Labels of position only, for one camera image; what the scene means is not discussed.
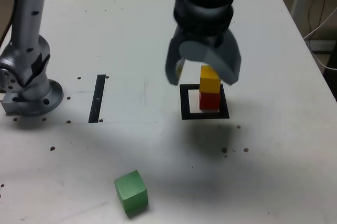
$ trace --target black square outline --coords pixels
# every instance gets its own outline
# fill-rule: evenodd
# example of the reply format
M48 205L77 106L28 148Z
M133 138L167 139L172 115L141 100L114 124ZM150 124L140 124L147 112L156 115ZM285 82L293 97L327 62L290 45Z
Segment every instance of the black square outline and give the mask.
M212 120L229 119L228 107L222 84L220 85L219 112L195 113L190 112L189 90L199 90L199 84L180 84L180 103L182 120Z

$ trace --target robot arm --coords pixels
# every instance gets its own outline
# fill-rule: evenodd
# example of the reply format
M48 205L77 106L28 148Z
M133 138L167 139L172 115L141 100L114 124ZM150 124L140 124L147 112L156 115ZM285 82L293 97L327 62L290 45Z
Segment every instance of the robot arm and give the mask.
M0 86L7 92L2 105L7 114L41 115L63 98L61 86L46 75L50 49L39 35L43 4L44 0L14 2L11 40L0 56Z
M166 76L177 85L185 60L209 64L229 85L239 79L241 57L228 30L233 0L176 0L178 27L166 59Z
M205 62L228 84L238 80L241 57L228 30L233 0L176 0L178 27L170 42L166 76L177 85L185 60ZM15 0L9 44L0 56L0 87L7 93L2 106L7 114L37 116L56 108L62 87L49 80L47 41L39 35L44 0Z

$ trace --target table surface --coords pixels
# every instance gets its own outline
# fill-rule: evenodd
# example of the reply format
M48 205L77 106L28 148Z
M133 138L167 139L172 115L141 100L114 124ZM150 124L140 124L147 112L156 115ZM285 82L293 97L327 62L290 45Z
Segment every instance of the table surface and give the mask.
M234 1L242 66L223 120L181 120L164 73L173 6L46 0L47 74L65 98L37 118L1 111L0 223L337 223L337 107L282 0ZM103 123L89 124L98 74ZM187 62L181 83L199 77ZM113 180L133 170L149 208L128 219Z

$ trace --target red block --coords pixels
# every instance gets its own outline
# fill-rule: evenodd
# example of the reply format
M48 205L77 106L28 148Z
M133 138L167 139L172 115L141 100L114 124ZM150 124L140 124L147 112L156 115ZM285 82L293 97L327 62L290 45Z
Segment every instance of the red block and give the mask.
M199 109L200 110L218 110L220 106L220 92L215 93L199 93Z

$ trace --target stacked blocks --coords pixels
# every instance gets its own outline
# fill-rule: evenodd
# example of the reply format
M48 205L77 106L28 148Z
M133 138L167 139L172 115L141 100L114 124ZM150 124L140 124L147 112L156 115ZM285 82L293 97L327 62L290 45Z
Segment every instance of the stacked blocks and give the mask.
M220 79L208 65L201 67L199 87L199 109L218 110L220 106Z
M138 171L117 178L114 183L127 216L130 217L147 207L147 189Z

